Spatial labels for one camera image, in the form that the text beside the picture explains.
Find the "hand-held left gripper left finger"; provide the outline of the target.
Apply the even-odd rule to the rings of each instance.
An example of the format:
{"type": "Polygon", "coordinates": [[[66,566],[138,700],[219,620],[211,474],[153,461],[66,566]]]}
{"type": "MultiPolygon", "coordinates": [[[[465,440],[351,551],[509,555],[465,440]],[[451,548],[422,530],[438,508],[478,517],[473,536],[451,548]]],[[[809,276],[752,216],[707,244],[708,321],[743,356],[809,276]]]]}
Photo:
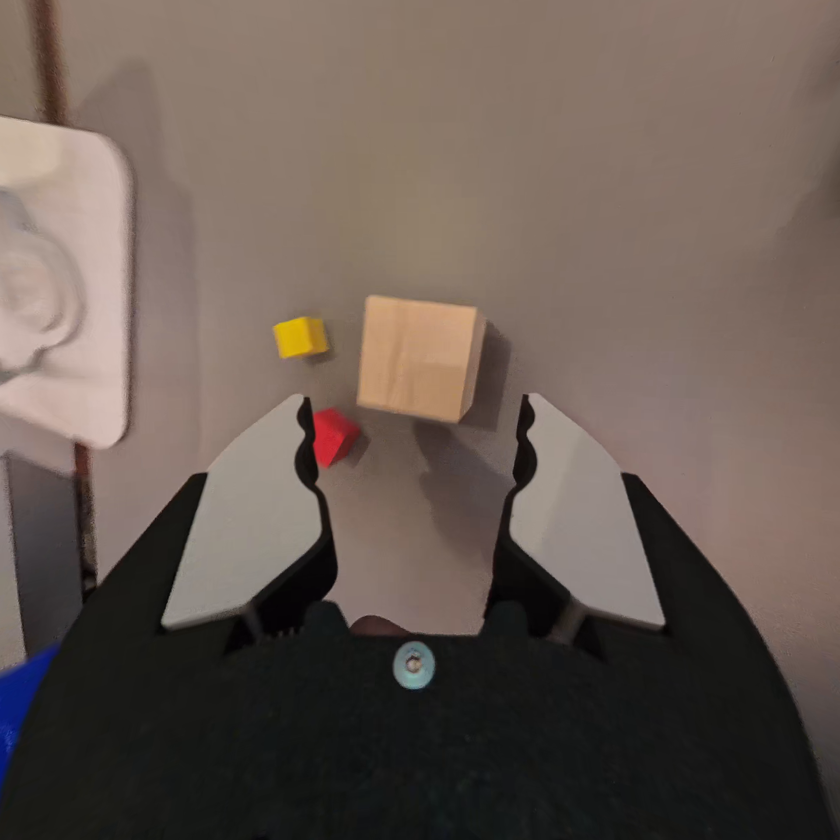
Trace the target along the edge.
{"type": "Polygon", "coordinates": [[[208,468],[161,623],[180,631],[237,618],[259,634],[297,630],[338,576],[318,487],[310,400],[294,394],[208,468]]]}

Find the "yellow wooden cube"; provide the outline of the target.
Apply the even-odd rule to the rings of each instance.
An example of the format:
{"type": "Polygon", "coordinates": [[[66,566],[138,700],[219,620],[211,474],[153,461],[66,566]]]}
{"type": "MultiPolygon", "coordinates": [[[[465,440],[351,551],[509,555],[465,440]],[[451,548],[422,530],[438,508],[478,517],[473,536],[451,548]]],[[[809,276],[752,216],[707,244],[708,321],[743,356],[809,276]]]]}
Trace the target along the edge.
{"type": "Polygon", "coordinates": [[[299,317],[278,322],[272,327],[279,357],[282,360],[325,354],[330,343],[320,318],[299,317]]]}

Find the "white folding stand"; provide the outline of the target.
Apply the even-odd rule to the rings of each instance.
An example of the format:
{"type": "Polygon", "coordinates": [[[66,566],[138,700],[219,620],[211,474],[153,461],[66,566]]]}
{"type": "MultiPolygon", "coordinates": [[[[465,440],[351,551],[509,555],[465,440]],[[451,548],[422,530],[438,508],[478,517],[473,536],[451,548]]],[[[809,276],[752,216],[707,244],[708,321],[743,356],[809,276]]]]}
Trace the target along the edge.
{"type": "Polygon", "coordinates": [[[2,116],[2,412],[94,449],[129,425],[133,199],[109,138],[2,116]]]}

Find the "blue plastic bin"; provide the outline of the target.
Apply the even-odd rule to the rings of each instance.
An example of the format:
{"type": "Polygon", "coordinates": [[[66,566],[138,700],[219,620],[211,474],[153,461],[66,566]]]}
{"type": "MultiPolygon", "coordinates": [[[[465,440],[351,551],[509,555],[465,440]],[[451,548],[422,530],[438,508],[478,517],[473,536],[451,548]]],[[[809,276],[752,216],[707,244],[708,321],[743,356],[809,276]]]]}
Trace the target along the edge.
{"type": "Polygon", "coordinates": [[[1,781],[5,779],[28,709],[59,649],[59,644],[52,644],[1,674],[1,781]]]}

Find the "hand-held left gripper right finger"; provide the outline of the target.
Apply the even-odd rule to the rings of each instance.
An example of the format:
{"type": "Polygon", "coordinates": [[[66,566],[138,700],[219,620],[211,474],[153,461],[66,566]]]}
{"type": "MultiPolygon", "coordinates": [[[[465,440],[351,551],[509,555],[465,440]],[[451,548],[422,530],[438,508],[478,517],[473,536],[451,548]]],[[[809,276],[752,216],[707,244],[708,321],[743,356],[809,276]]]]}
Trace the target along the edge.
{"type": "Polygon", "coordinates": [[[538,393],[521,399],[516,439],[489,609],[518,603],[532,636],[576,636],[588,618],[661,631],[664,610],[615,459],[538,393]]]}

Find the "medium wooden cube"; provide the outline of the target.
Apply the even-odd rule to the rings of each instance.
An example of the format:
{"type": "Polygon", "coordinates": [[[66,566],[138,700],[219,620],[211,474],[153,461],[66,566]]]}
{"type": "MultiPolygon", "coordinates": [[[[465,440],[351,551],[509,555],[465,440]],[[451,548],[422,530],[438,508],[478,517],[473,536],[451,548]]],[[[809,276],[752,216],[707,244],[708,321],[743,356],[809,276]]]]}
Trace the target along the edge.
{"type": "Polygon", "coordinates": [[[475,307],[370,295],[357,405],[458,424],[474,402],[486,332],[475,307]]]}

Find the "red wooden cube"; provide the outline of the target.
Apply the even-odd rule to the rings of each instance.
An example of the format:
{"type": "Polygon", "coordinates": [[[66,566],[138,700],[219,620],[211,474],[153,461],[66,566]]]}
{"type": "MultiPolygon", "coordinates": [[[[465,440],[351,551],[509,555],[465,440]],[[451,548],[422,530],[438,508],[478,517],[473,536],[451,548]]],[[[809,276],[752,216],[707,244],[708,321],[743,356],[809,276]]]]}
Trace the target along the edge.
{"type": "Polygon", "coordinates": [[[357,464],[368,445],[362,428],[335,408],[324,408],[312,415],[315,438],[312,450],[320,468],[330,468],[344,460],[357,464]]]}

